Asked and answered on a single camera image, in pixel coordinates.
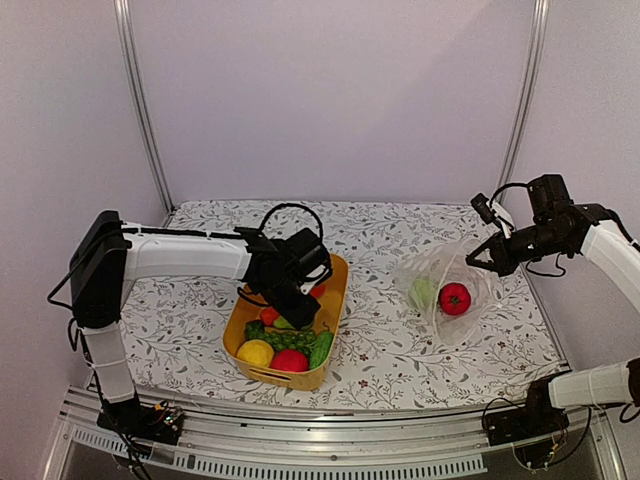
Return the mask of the clear zip top bag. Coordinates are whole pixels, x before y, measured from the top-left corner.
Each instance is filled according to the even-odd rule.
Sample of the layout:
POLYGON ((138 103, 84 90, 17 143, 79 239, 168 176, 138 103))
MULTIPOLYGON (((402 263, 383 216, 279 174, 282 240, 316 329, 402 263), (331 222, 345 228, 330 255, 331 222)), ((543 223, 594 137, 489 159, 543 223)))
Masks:
POLYGON ((437 245, 401 261, 392 274, 396 290, 448 346, 466 342, 483 315, 501 306, 495 277, 466 263, 479 245, 474 237, 437 245))

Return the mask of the red toy tomato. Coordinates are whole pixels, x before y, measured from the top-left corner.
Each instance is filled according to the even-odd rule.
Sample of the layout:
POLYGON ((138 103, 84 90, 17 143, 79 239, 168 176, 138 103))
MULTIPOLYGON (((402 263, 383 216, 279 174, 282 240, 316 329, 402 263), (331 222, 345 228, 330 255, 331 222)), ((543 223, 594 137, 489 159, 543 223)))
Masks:
POLYGON ((440 289, 438 295, 440 309, 450 316, 465 314, 471 307, 471 302, 471 294, 462 283, 447 283, 440 289))

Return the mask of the green toy apple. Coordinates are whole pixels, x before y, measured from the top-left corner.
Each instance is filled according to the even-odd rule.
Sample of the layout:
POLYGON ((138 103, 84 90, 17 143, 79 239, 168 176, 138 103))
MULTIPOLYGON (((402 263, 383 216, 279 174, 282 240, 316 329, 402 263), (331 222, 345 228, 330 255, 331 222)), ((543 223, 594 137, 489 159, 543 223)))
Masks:
POLYGON ((407 293, 408 303, 416 310, 430 311, 437 303, 439 290, 438 283, 430 278, 416 278, 407 293))

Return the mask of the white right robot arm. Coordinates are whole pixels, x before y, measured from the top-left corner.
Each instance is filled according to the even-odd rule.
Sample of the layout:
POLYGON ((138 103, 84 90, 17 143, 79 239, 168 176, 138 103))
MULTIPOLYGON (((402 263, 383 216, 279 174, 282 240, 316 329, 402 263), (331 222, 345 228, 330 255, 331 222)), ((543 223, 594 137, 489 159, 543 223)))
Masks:
MULTIPOLYGON (((639 307, 639 242, 620 216, 598 203, 575 202, 560 174, 543 174, 520 188, 527 192, 531 225, 514 226, 496 195, 475 195, 471 205, 497 231, 466 256, 466 263, 499 277, 514 274, 546 257, 578 257, 598 270, 609 288, 630 307, 639 307)), ((573 407, 638 406, 639 358, 552 375, 532 383, 528 406, 517 415, 517 427, 537 436, 552 424, 556 410, 573 407)))

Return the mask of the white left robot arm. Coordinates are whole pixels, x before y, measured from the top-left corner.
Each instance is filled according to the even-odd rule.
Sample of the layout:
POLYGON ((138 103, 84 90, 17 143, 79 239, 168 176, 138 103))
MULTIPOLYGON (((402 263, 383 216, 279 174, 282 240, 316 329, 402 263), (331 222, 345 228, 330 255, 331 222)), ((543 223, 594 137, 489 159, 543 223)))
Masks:
POLYGON ((148 426, 121 333, 133 288, 149 279, 221 279, 245 287, 244 297, 274 308, 295 328, 320 310, 311 291, 333 273, 321 229, 270 238, 263 227, 228 231, 170 229, 123 221, 101 212, 72 255, 67 273, 47 295, 70 311, 79 328, 111 419, 128 434, 148 426))

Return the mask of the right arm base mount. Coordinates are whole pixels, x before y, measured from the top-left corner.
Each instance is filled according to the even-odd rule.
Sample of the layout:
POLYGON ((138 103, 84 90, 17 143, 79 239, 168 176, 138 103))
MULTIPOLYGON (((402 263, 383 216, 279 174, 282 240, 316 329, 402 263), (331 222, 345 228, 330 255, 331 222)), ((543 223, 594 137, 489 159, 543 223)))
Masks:
POLYGON ((516 460, 530 470, 549 467, 567 438, 568 416, 564 410, 553 407, 550 400, 549 384, 555 377, 557 374, 532 382, 522 406, 498 397, 482 413, 481 425, 491 446, 546 436, 540 443, 514 450, 516 460))

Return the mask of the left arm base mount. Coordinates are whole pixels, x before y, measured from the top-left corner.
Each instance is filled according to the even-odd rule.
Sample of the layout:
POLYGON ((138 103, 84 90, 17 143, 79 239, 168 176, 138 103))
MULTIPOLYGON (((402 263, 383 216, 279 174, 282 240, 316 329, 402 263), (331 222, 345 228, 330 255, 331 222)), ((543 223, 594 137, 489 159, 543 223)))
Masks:
POLYGON ((143 405, 137 394, 122 402, 102 402, 97 426, 134 439, 177 445, 181 437, 184 410, 162 401, 143 405))

